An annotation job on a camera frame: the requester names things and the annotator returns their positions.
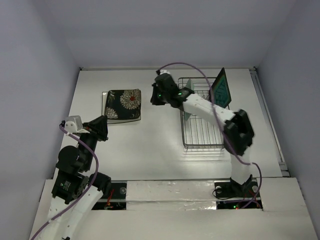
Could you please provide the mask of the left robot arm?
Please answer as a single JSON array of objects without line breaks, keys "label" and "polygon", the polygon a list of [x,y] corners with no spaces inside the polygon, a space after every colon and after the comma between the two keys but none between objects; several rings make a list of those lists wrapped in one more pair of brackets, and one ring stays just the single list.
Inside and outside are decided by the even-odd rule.
[{"label": "left robot arm", "polygon": [[101,115],[82,122],[79,115],[63,120],[59,129],[77,141],[58,153],[57,176],[51,191],[47,220],[33,240],[73,240],[100,198],[110,194],[112,180],[99,172],[98,142],[108,140],[108,118]]}]

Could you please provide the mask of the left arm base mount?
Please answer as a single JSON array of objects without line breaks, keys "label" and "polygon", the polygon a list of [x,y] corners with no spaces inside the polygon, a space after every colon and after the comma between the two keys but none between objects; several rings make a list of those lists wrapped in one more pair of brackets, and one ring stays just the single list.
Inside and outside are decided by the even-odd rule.
[{"label": "left arm base mount", "polygon": [[127,182],[113,181],[109,193],[104,194],[92,210],[126,210]]}]

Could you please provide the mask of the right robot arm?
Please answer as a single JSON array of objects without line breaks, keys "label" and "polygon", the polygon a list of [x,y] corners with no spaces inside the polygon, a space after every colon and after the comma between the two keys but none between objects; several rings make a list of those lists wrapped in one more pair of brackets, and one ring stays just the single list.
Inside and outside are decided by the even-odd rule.
[{"label": "right robot arm", "polygon": [[249,189],[253,176],[251,162],[247,155],[255,133],[246,111],[232,111],[204,99],[194,90],[178,88],[173,77],[166,71],[157,71],[152,84],[150,102],[161,106],[169,104],[187,114],[195,115],[219,128],[225,150],[230,153],[230,190],[235,196],[242,196]]}]

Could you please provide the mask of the black floral square plate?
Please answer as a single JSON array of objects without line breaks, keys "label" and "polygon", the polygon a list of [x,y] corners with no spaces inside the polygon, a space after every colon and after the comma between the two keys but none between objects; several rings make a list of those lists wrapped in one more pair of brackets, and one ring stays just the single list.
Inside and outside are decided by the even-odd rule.
[{"label": "black floral square plate", "polygon": [[141,118],[139,109],[110,108],[107,107],[104,113],[108,119],[115,121],[133,121]]}]

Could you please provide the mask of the light blue rectangular plate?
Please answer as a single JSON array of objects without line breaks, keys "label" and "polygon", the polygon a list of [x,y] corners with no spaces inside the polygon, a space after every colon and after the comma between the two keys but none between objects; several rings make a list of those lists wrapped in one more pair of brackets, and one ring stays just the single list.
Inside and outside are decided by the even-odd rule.
[{"label": "light blue rectangular plate", "polygon": [[[187,91],[187,95],[185,100],[187,100],[187,98],[191,95],[194,94],[194,83],[193,81],[189,78],[184,89],[186,89]],[[184,121],[187,122],[190,118],[190,116],[192,115],[191,113],[187,112],[185,107],[183,106],[183,111],[184,111]]]}]

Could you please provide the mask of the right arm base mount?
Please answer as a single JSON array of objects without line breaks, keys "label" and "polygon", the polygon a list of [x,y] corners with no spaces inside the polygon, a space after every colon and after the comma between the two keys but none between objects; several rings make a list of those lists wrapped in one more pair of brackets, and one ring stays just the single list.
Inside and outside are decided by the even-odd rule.
[{"label": "right arm base mount", "polygon": [[228,181],[214,183],[212,195],[218,210],[263,209],[261,196],[257,193],[258,183],[253,181],[244,192],[235,192]]}]

